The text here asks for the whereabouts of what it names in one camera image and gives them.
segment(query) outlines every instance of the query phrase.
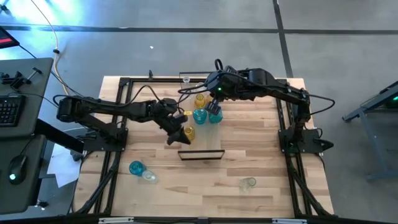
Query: blue cup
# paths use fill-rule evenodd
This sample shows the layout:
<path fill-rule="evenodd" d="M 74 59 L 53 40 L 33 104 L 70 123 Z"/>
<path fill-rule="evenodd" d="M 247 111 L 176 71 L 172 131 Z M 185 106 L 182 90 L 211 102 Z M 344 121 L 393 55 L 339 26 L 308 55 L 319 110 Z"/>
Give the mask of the blue cup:
<path fill-rule="evenodd" d="M 147 167 L 140 161 L 134 161 L 129 167 L 130 173 L 142 177 L 142 173 L 147 170 Z"/>
<path fill-rule="evenodd" d="M 223 119 L 223 112 L 222 112 L 221 109 L 220 109 L 220 112 L 218 112 L 217 115 L 214 115 L 214 114 L 212 114 L 212 113 L 209 113 L 209 122 L 210 122 L 211 124 L 219 123 L 222 119 Z"/>
<path fill-rule="evenodd" d="M 197 124 L 204 124 L 206 122 L 207 112 L 204 109 L 196 109 L 193 112 L 193 119 Z"/>

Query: concrete floor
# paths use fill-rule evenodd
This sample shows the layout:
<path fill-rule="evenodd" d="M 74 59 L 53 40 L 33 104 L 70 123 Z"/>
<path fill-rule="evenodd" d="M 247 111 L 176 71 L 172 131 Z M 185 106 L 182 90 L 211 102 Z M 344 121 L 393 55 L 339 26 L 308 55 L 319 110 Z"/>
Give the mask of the concrete floor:
<path fill-rule="evenodd" d="M 272 0 L 87 0 L 35 1 L 53 25 L 92 27 L 252 28 L 276 29 Z M 395 0 L 279 0 L 285 29 L 396 30 Z M 46 25 L 28 0 L 7 3 L 10 14 L 0 14 L 0 25 Z M 51 32 L 9 31 L 36 57 L 52 57 Z M 262 67 L 276 77 L 286 77 L 278 34 L 176 33 L 176 32 L 57 32 L 63 79 L 86 96 L 97 97 L 105 75 L 178 75 L 184 71 L 213 69 L 220 58 L 235 68 Z M 359 120 L 341 117 L 379 90 L 397 80 L 398 35 L 286 35 L 294 77 L 302 77 L 309 91 L 336 100 L 331 110 L 315 115 L 323 138 L 335 143 L 325 153 L 326 176 L 335 213 L 345 218 L 396 222 L 398 180 L 367 182 L 364 175 L 377 171 L 370 143 Z M 18 47 L 0 50 L 0 60 L 29 58 Z M 46 97 L 62 94 L 50 79 Z M 328 105 L 312 101 L 312 110 Z M 55 119 L 56 109 L 44 102 L 40 118 L 59 129 L 78 127 Z M 372 115 L 377 134 L 391 141 L 396 116 Z M 387 155 L 397 167 L 398 154 Z M 41 199 L 49 198 L 45 211 L 29 208 L 16 215 L 39 217 L 65 213 L 72 185 L 57 189 L 54 179 L 44 182 Z"/>

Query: wooden table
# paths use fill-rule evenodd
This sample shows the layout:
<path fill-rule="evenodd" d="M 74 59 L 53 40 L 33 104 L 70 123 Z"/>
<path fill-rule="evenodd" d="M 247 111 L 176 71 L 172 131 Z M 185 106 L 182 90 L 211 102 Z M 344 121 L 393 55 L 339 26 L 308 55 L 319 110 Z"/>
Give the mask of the wooden table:
<path fill-rule="evenodd" d="M 116 99 L 120 77 L 104 77 L 99 97 Z M 296 88 L 304 88 L 302 78 L 290 78 Z M 133 95 L 144 83 L 135 83 Z M 178 99 L 179 83 L 151 83 L 159 98 Z M 148 88 L 136 101 L 152 100 Z M 292 200 L 284 155 L 277 140 L 279 129 L 275 98 L 251 101 L 226 101 L 220 123 L 220 161 L 181 161 L 180 144 L 166 145 L 166 133 L 154 122 L 127 122 L 129 139 L 119 167 L 113 202 L 113 216 L 161 217 L 293 217 Z M 97 114 L 105 122 L 111 116 Z M 307 127 L 313 126 L 312 120 Z M 75 192 L 79 209 L 98 185 L 104 152 L 94 152 L 84 162 Z M 321 160 L 313 154 L 302 155 L 308 188 L 324 208 L 333 213 Z M 132 161 L 142 161 L 159 178 L 150 184 L 130 174 Z M 248 192 L 239 181 L 254 177 L 256 186 Z M 105 189 L 103 201 L 108 195 Z M 300 208 L 302 194 L 298 190 Z"/>

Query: white cable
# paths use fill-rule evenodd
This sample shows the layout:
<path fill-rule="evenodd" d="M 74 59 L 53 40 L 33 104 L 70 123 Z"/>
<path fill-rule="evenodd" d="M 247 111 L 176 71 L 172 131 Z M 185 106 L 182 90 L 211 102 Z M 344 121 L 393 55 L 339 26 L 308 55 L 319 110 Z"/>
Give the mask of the white cable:
<path fill-rule="evenodd" d="M 30 1 L 36 6 L 37 10 L 39 10 L 39 12 L 43 15 L 44 19 L 45 19 L 45 20 L 48 22 L 48 24 L 50 25 L 50 27 L 51 27 L 51 29 L 52 29 L 52 32 L 54 33 L 54 37 L 55 37 L 55 50 L 58 51 L 58 37 L 57 37 L 57 33 L 55 33 L 54 27 L 52 27 L 52 25 L 51 25 L 49 19 L 44 15 L 44 13 L 40 10 L 40 8 L 36 5 L 36 3 L 35 3 L 33 0 L 30 0 Z M 59 72 L 58 72 L 58 67 L 57 67 L 57 66 L 58 66 L 58 60 L 59 60 L 59 58 L 58 58 L 58 53 L 55 53 L 55 56 L 54 56 L 54 63 L 53 63 L 53 67 L 54 67 L 54 70 L 55 70 L 55 74 L 56 74 L 56 76 L 57 76 L 63 83 L 65 83 L 65 82 L 62 80 L 62 78 L 61 78 L 61 76 L 60 76 L 60 74 L 59 74 Z M 67 95 L 69 95 L 69 92 L 68 92 L 66 86 L 65 86 L 63 83 L 61 83 L 61 84 L 62 84 L 62 87 L 63 87 L 63 90 L 65 91 L 65 93 L 66 93 Z"/>

